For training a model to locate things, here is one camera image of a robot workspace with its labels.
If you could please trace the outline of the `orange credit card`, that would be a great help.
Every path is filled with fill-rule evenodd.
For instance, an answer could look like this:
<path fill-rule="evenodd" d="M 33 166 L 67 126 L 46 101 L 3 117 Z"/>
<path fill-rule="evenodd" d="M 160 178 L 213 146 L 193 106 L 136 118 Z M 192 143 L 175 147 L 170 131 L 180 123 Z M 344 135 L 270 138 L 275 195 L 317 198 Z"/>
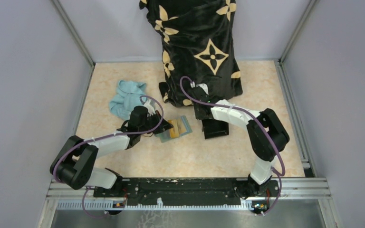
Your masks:
<path fill-rule="evenodd" d="M 181 118 L 179 118 L 179 119 L 176 120 L 176 122 L 177 122 L 177 129 L 178 129 L 179 134 L 186 133 L 187 130 L 186 130 L 184 121 Z"/>
<path fill-rule="evenodd" d="M 171 139 L 179 138 L 180 134 L 179 134 L 178 129 L 177 129 L 176 119 L 170 119 L 168 122 L 173 126 L 173 128 L 171 128 L 169 130 L 170 138 Z"/>

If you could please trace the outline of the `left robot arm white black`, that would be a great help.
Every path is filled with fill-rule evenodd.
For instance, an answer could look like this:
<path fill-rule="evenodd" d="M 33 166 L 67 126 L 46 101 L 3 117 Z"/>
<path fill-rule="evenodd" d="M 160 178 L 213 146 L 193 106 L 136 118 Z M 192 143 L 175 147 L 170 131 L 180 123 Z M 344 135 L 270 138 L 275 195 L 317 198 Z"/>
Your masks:
<path fill-rule="evenodd" d="M 128 150 L 140 142 L 144 134 L 160 134 L 173 128 L 160 111 L 145 106 L 133 109 L 130 118 L 114 133 L 98 138 L 70 136 L 52 162 L 49 172 L 57 182 L 74 190 L 82 187 L 104 188 L 111 196 L 123 192 L 122 176 L 105 168 L 95 167 L 98 157 Z"/>

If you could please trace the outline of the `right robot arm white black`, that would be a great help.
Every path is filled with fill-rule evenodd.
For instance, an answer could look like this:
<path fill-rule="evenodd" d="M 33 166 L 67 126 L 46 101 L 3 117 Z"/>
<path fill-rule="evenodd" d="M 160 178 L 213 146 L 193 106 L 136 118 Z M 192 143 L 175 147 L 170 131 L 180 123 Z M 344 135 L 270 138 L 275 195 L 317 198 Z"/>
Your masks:
<path fill-rule="evenodd" d="M 274 163 L 279 161 L 285 175 L 285 165 L 280 155 L 290 141 L 288 132 L 272 109 L 254 111 L 230 103 L 225 99 L 201 101 L 184 92 L 186 97 L 202 106 L 209 106 L 212 118 L 238 126 L 247 131 L 257 158 L 249 175 L 249 191 L 255 196 L 267 190 L 267 183 L 276 171 Z"/>

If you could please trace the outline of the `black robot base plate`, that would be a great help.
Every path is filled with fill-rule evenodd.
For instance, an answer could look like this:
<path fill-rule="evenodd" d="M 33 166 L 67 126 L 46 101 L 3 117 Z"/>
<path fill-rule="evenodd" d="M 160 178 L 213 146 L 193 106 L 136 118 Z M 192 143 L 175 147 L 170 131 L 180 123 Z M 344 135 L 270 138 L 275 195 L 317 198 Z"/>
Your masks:
<path fill-rule="evenodd" d="M 120 197 L 128 206 L 238 206 L 249 197 L 275 197 L 276 180 L 257 184 L 248 178 L 124 178 L 114 187 L 96 187 L 94 197 Z"/>

